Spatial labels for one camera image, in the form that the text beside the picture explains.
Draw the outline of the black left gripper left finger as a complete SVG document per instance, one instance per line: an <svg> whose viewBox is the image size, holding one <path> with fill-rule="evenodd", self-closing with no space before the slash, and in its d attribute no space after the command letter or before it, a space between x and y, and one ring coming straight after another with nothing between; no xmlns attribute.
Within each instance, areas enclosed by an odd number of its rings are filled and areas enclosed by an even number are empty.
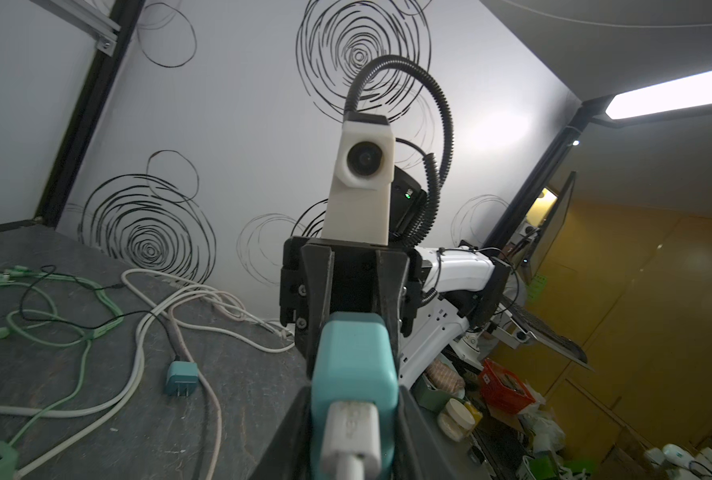
<svg viewBox="0 0 712 480"><path fill-rule="evenodd" d="M296 395L251 480L311 479L311 387Z"/></svg>

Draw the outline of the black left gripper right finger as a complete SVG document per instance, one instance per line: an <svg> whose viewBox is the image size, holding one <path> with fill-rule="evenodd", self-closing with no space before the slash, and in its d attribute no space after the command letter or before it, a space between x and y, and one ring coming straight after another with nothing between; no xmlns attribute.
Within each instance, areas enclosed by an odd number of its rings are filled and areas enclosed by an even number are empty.
<svg viewBox="0 0 712 480"><path fill-rule="evenodd" d="M403 386L396 411L396 478L455 479L421 408Z"/></svg>

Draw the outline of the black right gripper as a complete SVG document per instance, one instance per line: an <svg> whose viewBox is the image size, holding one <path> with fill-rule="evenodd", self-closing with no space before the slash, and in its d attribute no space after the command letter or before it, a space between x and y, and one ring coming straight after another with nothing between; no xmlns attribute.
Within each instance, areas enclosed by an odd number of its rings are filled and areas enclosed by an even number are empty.
<svg viewBox="0 0 712 480"><path fill-rule="evenodd" d="M307 376L313 377L323 326L335 312L378 314L397 360L399 340L412 332L422 300L422 263L415 250L299 236L287 239L280 321L295 326Z"/></svg>

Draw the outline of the teal charger adapter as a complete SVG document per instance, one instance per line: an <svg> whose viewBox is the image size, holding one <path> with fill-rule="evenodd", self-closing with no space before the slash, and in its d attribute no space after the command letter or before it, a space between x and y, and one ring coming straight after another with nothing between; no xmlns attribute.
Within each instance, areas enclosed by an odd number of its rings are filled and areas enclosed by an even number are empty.
<svg viewBox="0 0 712 480"><path fill-rule="evenodd" d="M199 383L199 368L195 362L175 360L169 366L164 393L172 397L189 397Z"/></svg>
<svg viewBox="0 0 712 480"><path fill-rule="evenodd" d="M310 460L315 479L330 479L321 450L330 404L358 401L378 411L380 479L388 479L395 458L399 382L388 330L376 313L335 312L324 325L312 379L313 434Z"/></svg>

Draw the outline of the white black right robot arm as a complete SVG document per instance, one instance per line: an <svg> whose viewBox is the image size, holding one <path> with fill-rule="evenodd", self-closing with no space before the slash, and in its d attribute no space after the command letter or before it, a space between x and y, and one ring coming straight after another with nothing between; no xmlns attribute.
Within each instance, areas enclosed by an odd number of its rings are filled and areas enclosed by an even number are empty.
<svg viewBox="0 0 712 480"><path fill-rule="evenodd" d="M490 321L510 273L505 261L475 248L409 251L291 237L284 244L280 320L294 325L312 371L331 314L378 314L399 382L409 388L448 344Z"/></svg>

